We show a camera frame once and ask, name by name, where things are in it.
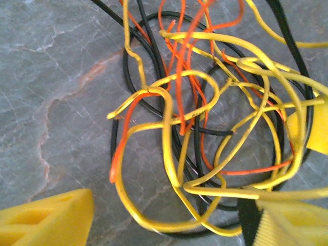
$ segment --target gray marble surface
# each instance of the gray marble surface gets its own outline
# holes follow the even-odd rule
[[[118,1],[105,2],[121,15]],[[159,0],[144,2],[146,12],[152,13]],[[282,2],[297,40],[328,40],[326,0]],[[267,4],[260,0],[255,3],[265,21],[279,32]],[[165,10],[179,9],[179,1],[168,1],[165,5]],[[187,14],[192,16],[197,9],[196,1],[187,1]],[[130,10],[139,19],[136,2],[130,3]],[[232,20],[238,13],[237,1],[218,1],[211,13],[215,23]],[[0,18],[0,209],[78,188],[91,188],[95,217],[88,245],[243,245],[241,236],[173,240],[146,231],[126,212],[114,185],[109,184],[111,126],[106,114],[130,95],[122,76],[121,26],[87,0],[2,0]],[[151,26],[158,31],[156,22],[151,22]],[[242,24],[222,32],[251,41],[271,59],[296,67],[286,46],[259,27],[249,7]],[[169,60],[164,41],[158,34],[156,38],[164,58]],[[200,46],[208,49],[205,42]],[[139,44],[134,47],[145,60],[149,83],[153,82],[148,57]],[[328,85],[327,49],[301,52],[312,78]],[[195,56],[194,67],[206,70],[209,65],[207,60]],[[134,62],[131,62],[131,74],[138,84]],[[222,86],[223,74],[218,72],[215,78]],[[280,85],[272,83],[278,95],[286,99]],[[231,89],[211,113],[209,127],[229,129],[249,111],[245,98],[238,90]],[[155,119],[141,107],[133,116],[137,123]],[[207,137],[206,142],[207,152],[213,156],[220,138]],[[271,160],[271,151],[270,133],[265,123],[260,122],[232,160],[232,169],[245,164],[248,168],[269,165],[264,161]],[[160,160],[159,131],[132,137],[124,158],[128,191],[150,218],[188,220],[190,214],[172,191]],[[325,156],[312,153],[284,189],[326,186],[327,164]],[[262,178],[252,176],[237,181],[228,179],[228,182],[245,184]],[[312,203],[328,208],[327,199]],[[212,220],[227,222],[235,216],[218,212]]]

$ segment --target yellow wire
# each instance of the yellow wire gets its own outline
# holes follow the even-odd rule
[[[254,12],[255,18],[260,26],[275,40],[282,44],[286,44],[286,41],[283,37],[275,33],[262,19],[258,9],[256,8],[253,0],[246,0],[248,5],[251,7]],[[328,48],[328,42],[318,42],[318,43],[305,43],[305,42],[296,42],[298,48]]]

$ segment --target marble surface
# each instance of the marble surface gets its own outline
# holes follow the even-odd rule
[[[118,1],[105,2],[121,15]],[[158,8],[159,0],[144,2],[147,13]],[[282,2],[296,40],[328,40],[326,0]],[[267,4],[260,0],[255,3],[265,21],[279,32]],[[179,9],[179,1],[165,5],[165,10]],[[196,1],[187,1],[187,14],[193,16],[197,9]],[[136,2],[130,3],[130,10],[139,19]],[[237,13],[237,1],[220,0],[213,8],[213,21],[226,22]],[[121,26],[87,0],[0,1],[0,18],[0,209],[91,188],[95,217],[88,245],[243,245],[241,236],[175,240],[146,231],[126,212],[114,185],[109,184],[111,123],[106,114],[130,95],[122,76]],[[158,31],[156,22],[151,22],[151,26]],[[222,32],[251,41],[271,59],[296,67],[287,48],[259,27],[249,7],[242,24]],[[169,51],[157,32],[156,38],[164,58],[169,60]],[[200,45],[208,49],[206,43]],[[144,58],[148,81],[153,82],[148,57],[138,43],[134,49]],[[311,77],[328,85],[327,49],[302,49],[301,53]],[[207,70],[210,63],[195,56],[193,66]],[[131,74],[138,84],[135,62],[131,62]],[[222,86],[223,74],[218,72],[215,78]],[[273,86],[286,99],[280,85],[273,81]],[[249,111],[245,98],[231,89],[211,113],[209,127],[229,129]],[[136,123],[155,119],[142,107],[133,116]],[[219,142],[220,138],[207,137],[210,156]],[[248,168],[269,165],[271,151],[270,133],[260,122],[232,160],[232,169],[246,164]],[[325,156],[312,153],[284,189],[326,186],[327,164]],[[262,178],[252,176],[228,182],[245,184]],[[124,179],[131,197],[150,218],[190,219],[163,171],[159,131],[142,132],[131,138],[124,158]],[[328,208],[327,199],[312,203]],[[227,222],[235,216],[218,212],[212,219]]]

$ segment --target yellow plastic block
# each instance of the yellow plastic block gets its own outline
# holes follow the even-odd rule
[[[94,203],[79,189],[0,211],[1,246],[85,245]]]
[[[328,98],[324,97],[323,104],[314,106],[313,126],[307,143],[309,149],[328,155]],[[287,118],[287,126],[290,130],[291,140],[297,136],[297,115],[293,113]]]
[[[254,246],[327,246],[328,210],[299,201],[256,201],[263,209]]]

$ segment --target yellow plastic object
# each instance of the yellow plastic object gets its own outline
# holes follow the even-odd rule
[[[0,211],[1,246],[85,245],[94,202],[79,189]]]
[[[324,103],[314,106],[313,126],[307,143],[309,149],[328,155],[328,97],[324,98]],[[297,136],[297,115],[293,113],[287,118],[287,126],[290,131],[291,140]]]
[[[328,210],[299,201],[256,201],[264,209],[253,246],[328,245]]]

